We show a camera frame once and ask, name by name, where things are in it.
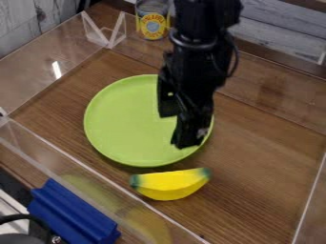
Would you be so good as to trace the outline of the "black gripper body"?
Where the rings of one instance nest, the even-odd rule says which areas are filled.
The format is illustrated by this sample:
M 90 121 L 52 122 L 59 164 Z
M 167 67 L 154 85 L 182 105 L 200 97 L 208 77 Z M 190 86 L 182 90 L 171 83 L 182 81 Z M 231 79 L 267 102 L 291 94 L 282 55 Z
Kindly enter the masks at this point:
M 184 40 L 171 33 L 172 49 L 163 54 L 160 74 L 176 86 L 176 96 L 186 97 L 198 106 L 214 107 L 212 94 L 232 76 L 238 60 L 238 48 L 227 31 L 207 42 Z

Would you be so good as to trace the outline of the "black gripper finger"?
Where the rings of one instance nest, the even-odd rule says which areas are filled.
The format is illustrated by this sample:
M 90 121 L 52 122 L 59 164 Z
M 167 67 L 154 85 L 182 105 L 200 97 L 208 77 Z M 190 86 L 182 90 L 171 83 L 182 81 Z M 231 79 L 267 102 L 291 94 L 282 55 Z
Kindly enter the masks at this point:
M 180 113 L 180 106 L 176 99 L 176 86 L 172 80 L 163 74 L 158 76 L 156 96 L 159 116 L 176 116 Z
M 171 143 L 182 150 L 202 145 L 210 130 L 212 107 L 203 106 L 200 108 L 180 95 L 176 97 L 176 103 L 179 112 Z

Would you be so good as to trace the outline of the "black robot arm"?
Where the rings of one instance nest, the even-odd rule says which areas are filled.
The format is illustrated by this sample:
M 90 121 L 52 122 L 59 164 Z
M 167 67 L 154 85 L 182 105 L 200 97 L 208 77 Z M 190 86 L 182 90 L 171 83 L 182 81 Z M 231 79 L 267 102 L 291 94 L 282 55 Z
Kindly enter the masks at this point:
M 158 74 L 158 112 L 176 118 L 171 144 L 198 146 L 208 133 L 215 91 L 232 76 L 239 52 L 230 27 L 239 23 L 240 0 L 175 0 L 174 49 Z

